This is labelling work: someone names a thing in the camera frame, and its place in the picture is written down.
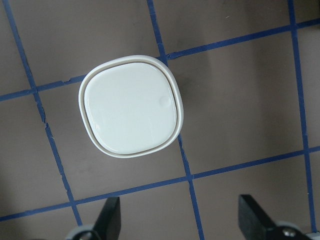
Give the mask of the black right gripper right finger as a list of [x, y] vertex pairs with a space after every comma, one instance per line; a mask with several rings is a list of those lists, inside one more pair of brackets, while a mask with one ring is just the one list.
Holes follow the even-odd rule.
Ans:
[[246, 240], [271, 240], [275, 222], [249, 194], [238, 197], [238, 226]]

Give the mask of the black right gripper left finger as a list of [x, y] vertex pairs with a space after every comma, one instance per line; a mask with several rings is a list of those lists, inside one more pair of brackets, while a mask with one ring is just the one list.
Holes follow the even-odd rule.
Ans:
[[93, 226], [98, 240], [117, 240], [121, 232], [121, 203], [119, 197], [109, 197]]

